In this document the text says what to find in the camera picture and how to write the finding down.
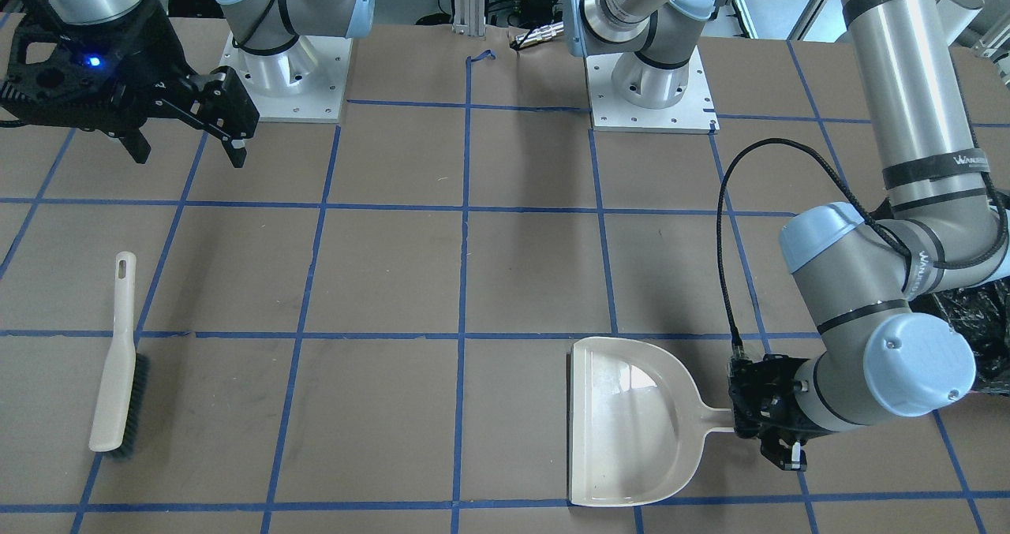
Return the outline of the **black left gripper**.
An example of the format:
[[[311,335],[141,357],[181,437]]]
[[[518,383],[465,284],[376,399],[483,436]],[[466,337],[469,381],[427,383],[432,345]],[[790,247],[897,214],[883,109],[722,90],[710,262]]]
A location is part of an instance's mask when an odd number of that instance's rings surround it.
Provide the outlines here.
[[[761,361],[735,352],[728,365],[728,393],[735,416],[735,434],[758,437],[760,451],[779,469],[804,472],[803,447],[813,438],[813,422],[801,411],[797,379],[803,358],[765,354]]]

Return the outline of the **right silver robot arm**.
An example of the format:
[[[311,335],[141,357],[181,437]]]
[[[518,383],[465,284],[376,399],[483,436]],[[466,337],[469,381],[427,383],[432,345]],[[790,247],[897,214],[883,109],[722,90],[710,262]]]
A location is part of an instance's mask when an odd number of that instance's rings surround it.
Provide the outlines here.
[[[173,118],[223,144],[245,164],[260,110],[291,100],[338,107],[346,73],[318,42],[369,34],[375,0],[213,0],[230,24],[230,62],[201,74],[160,0],[23,0],[2,78],[5,128],[45,125],[101,132],[139,164],[149,118]]]

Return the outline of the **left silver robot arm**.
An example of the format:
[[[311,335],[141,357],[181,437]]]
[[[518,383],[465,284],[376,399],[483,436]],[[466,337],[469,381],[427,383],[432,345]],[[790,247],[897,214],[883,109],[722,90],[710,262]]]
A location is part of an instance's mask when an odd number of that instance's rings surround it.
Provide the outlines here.
[[[911,303],[1008,275],[1008,212],[974,141],[937,0],[841,1],[891,217],[873,218],[818,152],[784,138],[735,156],[716,204],[722,222],[732,172],[771,145],[810,156],[844,196],[780,231],[787,271],[826,348],[818,358],[746,356],[716,250],[735,433],[758,438],[761,454],[788,472],[805,469],[811,439],[957,402],[975,380],[970,344]]]

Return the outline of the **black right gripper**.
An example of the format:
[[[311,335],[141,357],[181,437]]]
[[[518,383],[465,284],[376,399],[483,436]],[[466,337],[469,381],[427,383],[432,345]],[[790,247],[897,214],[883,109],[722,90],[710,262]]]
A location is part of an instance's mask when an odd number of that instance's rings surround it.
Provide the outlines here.
[[[29,125],[101,130],[145,164],[148,118],[177,118],[220,140],[233,167],[245,164],[260,113],[232,68],[194,74],[159,0],[140,0],[119,19],[76,26],[54,0],[26,0],[15,28],[2,106]]]

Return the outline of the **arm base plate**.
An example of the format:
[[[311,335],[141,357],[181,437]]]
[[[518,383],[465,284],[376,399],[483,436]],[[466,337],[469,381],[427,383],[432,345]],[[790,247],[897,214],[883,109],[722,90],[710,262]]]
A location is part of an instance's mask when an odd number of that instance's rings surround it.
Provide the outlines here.
[[[220,62],[235,70],[263,123],[338,123],[354,39],[301,35],[272,56],[244,52],[228,35]]]
[[[696,47],[686,65],[660,69],[635,54],[585,58],[585,84],[596,131],[710,134],[720,130]]]

